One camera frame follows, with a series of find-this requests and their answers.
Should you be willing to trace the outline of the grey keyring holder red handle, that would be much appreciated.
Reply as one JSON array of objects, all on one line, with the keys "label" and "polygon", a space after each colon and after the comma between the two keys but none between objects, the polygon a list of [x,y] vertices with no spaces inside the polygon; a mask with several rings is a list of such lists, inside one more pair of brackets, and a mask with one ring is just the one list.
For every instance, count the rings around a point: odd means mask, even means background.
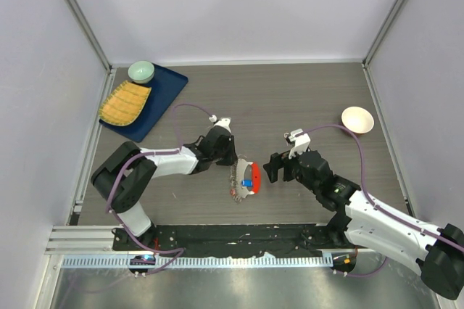
[{"label": "grey keyring holder red handle", "polygon": [[[253,187],[245,187],[241,185],[241,181],[247,179],[253,181]],[[256,195],[261,187],[261,172],[259,165],[256,162],[250,162],[244,158],[239,158],[237,162],[231,166],[230,189],[235,189],[238,196],[232,197],[235,202],[241,202],[243,199],[251,195]]]}]

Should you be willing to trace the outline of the blue key tag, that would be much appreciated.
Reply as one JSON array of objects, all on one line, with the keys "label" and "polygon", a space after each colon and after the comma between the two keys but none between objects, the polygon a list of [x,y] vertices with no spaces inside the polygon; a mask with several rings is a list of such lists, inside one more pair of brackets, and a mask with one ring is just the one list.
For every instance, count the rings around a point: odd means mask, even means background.
[{"label": "blue key tag", "polygon": [[253,187],[253,181],[244,179],[241,181],[241,185],[245,187]]}]

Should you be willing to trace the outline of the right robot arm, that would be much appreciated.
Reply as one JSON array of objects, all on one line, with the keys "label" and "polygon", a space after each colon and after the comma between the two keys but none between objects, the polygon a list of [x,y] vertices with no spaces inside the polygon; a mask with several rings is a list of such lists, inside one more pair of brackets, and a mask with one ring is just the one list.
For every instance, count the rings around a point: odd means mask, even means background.
[{"label": "right robot arm", "polygon": [[463,290],[463,231],[448,223],[440,228],[406,215],[366,194],[359,185],[333,173],[316,151],[295,156],[274,153],[263,166],[270,182],[283,171],[335,214],[327,237],[335,247],[348,243],[372,249],[418,274],[438,295],[456,300]]}]

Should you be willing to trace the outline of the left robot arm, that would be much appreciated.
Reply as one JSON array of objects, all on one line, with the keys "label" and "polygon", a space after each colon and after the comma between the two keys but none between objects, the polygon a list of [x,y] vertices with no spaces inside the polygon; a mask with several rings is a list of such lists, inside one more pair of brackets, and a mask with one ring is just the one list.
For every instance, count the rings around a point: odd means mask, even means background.
[{"label": "left robot arm", "polygon": [[147,250],[154,243],[154,232],[150,229],[154,224],[140,203],[149,182],[163,176],[201,173],[213,163],[235,164],[237,156],[230,123],[230,118],[220,118],[206,136],[178,149],[144,149],[127,141],[94,171],[91,184],[107,201],[106,210],[114,212],[128,228],[129,241],[138,250]]}]

